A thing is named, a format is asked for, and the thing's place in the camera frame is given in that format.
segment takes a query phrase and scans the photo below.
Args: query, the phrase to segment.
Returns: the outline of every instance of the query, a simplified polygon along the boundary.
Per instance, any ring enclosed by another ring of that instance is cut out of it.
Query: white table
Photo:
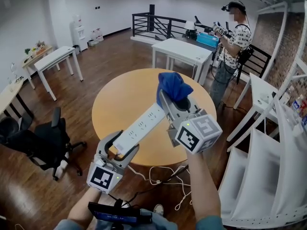
[[[234,131],[231,132],[231,134],[227,137],[227,141],[231,141],[256,112],[261,114],[268,107],[269,104],[261,99],[261,94],[267,94],[270,98],[269,99],[270,103],[273,99],[272,92],[275,93],[278,92],[278,89],[270,85],[268,82],[250,73],[249,81],[245,85],[244,90],[242,91],[240,97],[238,98],[234,106],[234,109],[236,109],[239,106],[240,102],[242,101],[244,95],[246,94],[250,86],[251,86],[253,106],[249,110],[249,112],[245,115],[245,117],[242,119],[242,121],[238,124],[238,126],[234,129]],[[271,111],[267,115],[267,118],[278,124],[277,114],[273,109],[271,109]]]
[[[71,62],[69,61],[69,55],[72,54],[77,72],[79,74],[79,78],[81,81],[83,81],[83,76],[80,70],[80,66],[76,57],[76,53],[75,53],[75,49],[72,47],[67,47],[67,46],[63,46],[59,49],[57,49],[56,51],[53,51],[51,54],[47,55],[46,57],[42,58],[40,61],[36,62],[35,68],[37,70],[37,73],[41,79],[41,81],[43,82],[43,85],[45,87],[45,89],[47,90],[47,92],[50,93],[50,95],[52,96],[53,100],[56,101],[56,97],[53,94],[49,84],[47,83],[47,80],[43,74],[43,71],[51,68],[57,64],[59,64],[60,62],[66,60],[67,66],[69,68],[69,71],[71,73],[71,75],[73,75],[73,71],[71,68]]]
[[[48,55],[50,52],[53,51],[53,47],[50,45],[46,45],[43,50],[39,50],[39,53],[37,53],[33,58],[28,58],[27,62],[24,62],[26,58],[22,62],[22,68],[24,69],[25,76],[28,78],[29,83],[31,84],[32,88],[35,89],[34,84],[31,80],[31,74],[29,71],[29,67],[33,65],[35,62],[37,62],[40,58]]]
[[[23,115],[23,129],[28,129],[31,125],[31,122],[34,118],[33,113],[27,107],[27,105],[22,100],[21,96],[18,94],[19,90],[23,86],[23,79],[20,79],[18,82],[13,82],[5,87],[5,89],[0,92],[0,114],[4,113],[6,116],[11,116],[6,110],[10,107],[18,118],[21,118],[22,115],[19,114],[17,109],[13,106],[12,101],[17,98],[21,106],[24,108],[28,115]]]
[[[174,60],[176,59],[197,68],[194,78],[195,81],[199,82],[201,73],[207,76],[211,62],[212,51],[173,38],[169,38],[165,41],[154,44],[152,47],[153,68],[155,68],[155,53],[158,51],[167,55],[166,69],[172,70]]]

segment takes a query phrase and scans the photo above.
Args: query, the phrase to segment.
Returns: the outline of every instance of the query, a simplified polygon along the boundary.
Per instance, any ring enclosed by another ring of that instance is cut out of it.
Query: blue box
[[[198,34],[196,41],[214,48],[217,48],[217,45],[219,44],[219,39],[217,37],[205,33]]]

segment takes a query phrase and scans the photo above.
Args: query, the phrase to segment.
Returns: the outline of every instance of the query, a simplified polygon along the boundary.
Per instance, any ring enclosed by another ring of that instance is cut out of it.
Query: man
[[[251,43],[251,31],[248,21],[246,21],[246,10],[240,1],[232,1],[228,4],[230,17],[238,23],[233,36],[228,39],[225,35],[221,35],[215,31],[215,35],[221,40],[224,47],[220,55],[220,64],[216,71],[214,81],[210,88],[210,96],[217,109],[222,101],[222,97],[226,91],[229,82],[233,79],[233,74],[238,67],[237,57],[239,52],[247,49]]]
[[[210,175],[207,163],[202,153],[192,155],[187,153],[191,180],[192,202],[197,221],[197,230],[222,230],[221,202]],[[101,192],[90,188],[84,196],[71,209],[67,220],[62,220],[55,230],[85,230],[93,219],[92,213],[87,208],[89,202],[97,203]],[[153,213],[152,224],[131,227],[124,225],[129,230],[177,230],[177,225],[167,221],[162,215],[161,205],[156,207],[160,214]],[[97,221],[96,230],[110,230],[112,223]]]

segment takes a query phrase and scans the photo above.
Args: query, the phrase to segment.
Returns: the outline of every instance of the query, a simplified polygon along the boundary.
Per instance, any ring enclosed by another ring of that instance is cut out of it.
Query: power strip
[[[114,147],[120,154],[125,155],[160,123],[164,117],[164,110],[157,103],[154,103],[113,142]]]

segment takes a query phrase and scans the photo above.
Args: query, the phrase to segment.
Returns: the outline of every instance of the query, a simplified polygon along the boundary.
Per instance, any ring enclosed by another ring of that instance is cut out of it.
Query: staircase railing
[[[149,12],[145,13],[135,13],[132,15],[132,22],[133,22],[133,36],[135,35],[142,35],[145,37],[150,37],[156,39],[156,35],[162,35],[166,39],[169,38],[176,38],[185,34],[186,29],[184,25],[187,21],[152,15]],[[210,28],[208,26],[200,25],[200,28]]]
[[[184,28],[187,21],[158,16],[150,12],[135,13],[132,15],[132,33],[133,36],[140,35],[144,37],[153,38],[155,40],[163,41],[169,38],[182,37],[185,35],[186,29]],[[196,25],[198,31],[200,28],[212,30],[211,27],[205,25]],[[255,50],[251,58],[244,64],[242,72],[249,75],[248,69],[252,70],[255,75],[261,78],[271,56],[261,49],[251,45]]]

